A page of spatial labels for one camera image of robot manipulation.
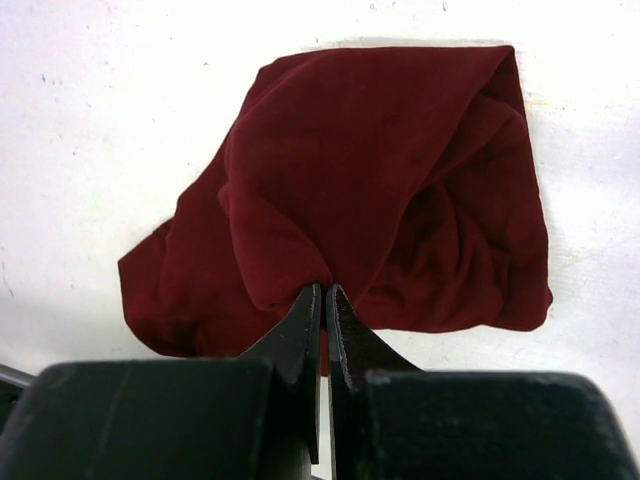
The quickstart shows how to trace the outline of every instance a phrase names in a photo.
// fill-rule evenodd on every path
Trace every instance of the white surface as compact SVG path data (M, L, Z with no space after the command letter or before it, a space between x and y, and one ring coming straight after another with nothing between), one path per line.
M383 335L427 369L585 374L640 451L638 2L200 3L0 2L0 364L152 355L123 323L116 261L172 214L259 66L322 46L512 43L551 237L548 323Z

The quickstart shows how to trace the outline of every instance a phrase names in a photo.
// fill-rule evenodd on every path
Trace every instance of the red cloth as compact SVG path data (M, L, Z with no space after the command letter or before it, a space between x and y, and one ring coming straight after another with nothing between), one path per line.
M511 47L338 49L261 69L174 218L119 268L141 341L225 356L315 281L372 328L534 329L547 244Z

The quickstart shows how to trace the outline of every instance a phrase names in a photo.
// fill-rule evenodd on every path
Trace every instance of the scratch mark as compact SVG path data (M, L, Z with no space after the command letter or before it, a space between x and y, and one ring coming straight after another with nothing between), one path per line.
M89 465L89 468L87 469L85 478L93 478L96 475L96 465L105 449L107 448L107 442L109 441L109 436L111 435L111 429L113 428L113 423L116 419L116 414L118 413L118 405L120 404L122 392L124 391L124 387L127 386L134 368L134 363L129 364L127 370L124 372L122 378L120 379L120 383L116 387L116 391L114 392L113 397L111 398L111 403L109 404L109 409L107 410L107 415L104 419L102 433L100 434L100 440L98 441L98 447L93 454L93 459L91 460L91 465Z
M13 290L11 290L11 287L7 283L6 271L7 271L7 264L5 262L2 262L2 283L4 283L4 286L7 288L9 295L15 298L15 295L13 294Z

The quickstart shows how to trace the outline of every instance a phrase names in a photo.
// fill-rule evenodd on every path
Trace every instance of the cloth fold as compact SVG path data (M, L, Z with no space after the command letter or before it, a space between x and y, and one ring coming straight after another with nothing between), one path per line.
M532 330L547 256L513 48L336 49L260 70L173 219L119 270L142 342L227 356L316 281L375 329Z

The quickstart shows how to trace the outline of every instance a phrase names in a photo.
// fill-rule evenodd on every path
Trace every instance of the folded cloth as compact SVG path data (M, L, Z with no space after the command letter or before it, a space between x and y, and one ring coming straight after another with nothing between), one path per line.
M175 216L119 262L153 350L237 355L300 289L371 328L541 325L548 239L512 47L336 49L260 70Z

